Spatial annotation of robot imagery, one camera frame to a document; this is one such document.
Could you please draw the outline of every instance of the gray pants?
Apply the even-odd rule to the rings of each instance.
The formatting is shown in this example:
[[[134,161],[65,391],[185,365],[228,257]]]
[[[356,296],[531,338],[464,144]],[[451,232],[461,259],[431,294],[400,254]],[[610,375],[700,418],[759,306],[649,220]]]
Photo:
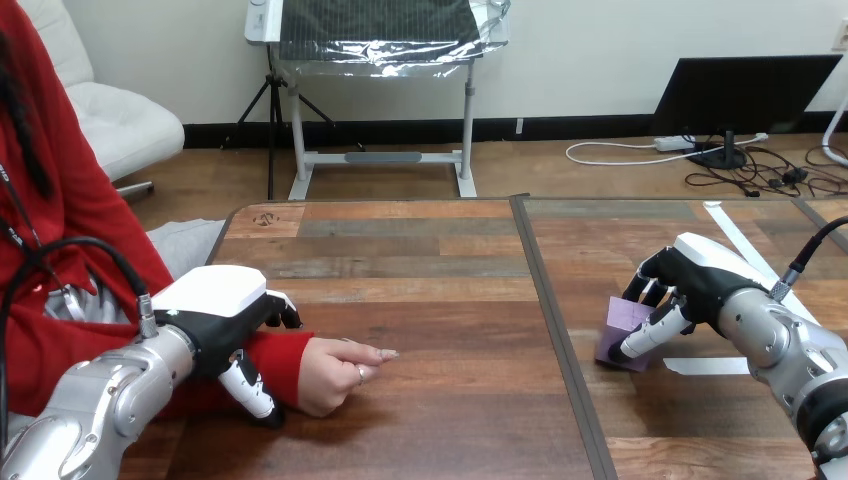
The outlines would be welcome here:
[[[221,233],[224,221],[191,220],[189,222],[169,222],[156,230],[147,232],[159,256],[171,276],[178,279],[195,267],[202,266],[212,252],[215,240]],[[85,321],[97,323],[128,323],[127,317],[117,307],[112,293],[106,288],[98,288],[94,296],[77,288],[71,288],[74,301]],[[73,321],[61,292],[52,292],[45,305],[45,312],[58,319]],[[32,417],[9,413],[9,437],[13,437],[21,428],[33,420]]]

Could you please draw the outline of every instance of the white wall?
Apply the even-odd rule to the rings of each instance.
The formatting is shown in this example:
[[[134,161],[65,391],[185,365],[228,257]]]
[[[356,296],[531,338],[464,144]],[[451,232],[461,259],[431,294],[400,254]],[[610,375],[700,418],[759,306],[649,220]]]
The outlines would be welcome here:
[[[247,0],[65,1],[98,80],[183,123],[235,122],[262,84]],[[845,0],[513,0],[511,44],[478,63],[477,116],[652,113],[679,57],[829,53],[842,18]],[[335,120],[462,116],[461,72],[307,80],[301,93]],[[810,110],[834,110],[846,90],[848,60]],[[267,120],[260,107],[249,120]]]

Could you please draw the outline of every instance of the white pole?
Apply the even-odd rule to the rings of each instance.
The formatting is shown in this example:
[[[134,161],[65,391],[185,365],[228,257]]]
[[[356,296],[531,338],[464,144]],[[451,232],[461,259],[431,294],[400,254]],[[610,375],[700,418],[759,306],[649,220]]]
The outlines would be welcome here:
[[[471,134],[474,125],[474,61],[468,64],[468,81],[465,82],[465,122],[462,125],[462,169],[459,178],[471,178]]]
[[[306,165],[304,164],[303,123],[300,118],[300,96],[297,82],[291,78],[288,88],[289,106],[292,114],[292,136],[294,137],[294,159],[297,162],[297,179],[306,180]]]
[[[839,106],[839,110],[836,111],[836,115],[834,115],[833,120],[830,121],[827,131],[824,132],[824,138],[822,138],[822,151],[824,151],[824,154],[830,157],[830,159],[834,162],[848,167],[848,159],[838,155],[830,149],[830,136],[833,135],[833,132],[836,130],[836,126],[839,124],[839,120],[842,118],[842,114],[845,112],[846,108],[848,108],[848,94],[845,95],[845,100],[842,101],[842,105]]]

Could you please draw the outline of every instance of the person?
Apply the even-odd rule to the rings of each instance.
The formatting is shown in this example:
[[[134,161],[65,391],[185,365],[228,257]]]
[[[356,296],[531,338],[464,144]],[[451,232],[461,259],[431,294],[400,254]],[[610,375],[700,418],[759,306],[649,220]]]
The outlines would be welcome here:
[[[171,224],[151,235],[162,243],[157,252],[100,169],[48,52],[15,0],[0,0],[0,166],[0,224],[7,224],[0,229],[0,297],[26,250],[72,236],[115,247],[155,294],[173,282],[166,261],[185,271],[185,259],[205,258],[220,229]],[[18,289],[7,325],[9,410],[20,414],[18,426],[41,412],[72,365],[128,344],[137,316],[134,296],[109,256],[78,246],[50,255]],[[308,333],[259,332],[246,349],[277,400],[318,417],[397,356]],[[190,380],[162,415],[236,407],[218,382]]]

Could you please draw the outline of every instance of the monitor stand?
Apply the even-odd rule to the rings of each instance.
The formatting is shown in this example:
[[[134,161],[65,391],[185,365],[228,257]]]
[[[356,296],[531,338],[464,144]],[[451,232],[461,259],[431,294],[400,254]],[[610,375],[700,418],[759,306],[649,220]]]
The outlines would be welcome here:
[[[715,168],[719,170],[733,170],[742,167],[748,163],[748,157],[741,150],[737,150],[734,147],[733,144],[735,141],[736,136],[733,134],[733,130],[727,130],[724,132],[723,149],[716,150],[715,152],[702,153],[700,155],[692,155],[687,158],[690,162],[696,163],[702,167]],[[710,143],[707,144],[703,150],[710,150],[720,146],[721,145],[719,144]],[[701,151],[701,148],[693,148],[687,150],[686,153],[699,151]]]

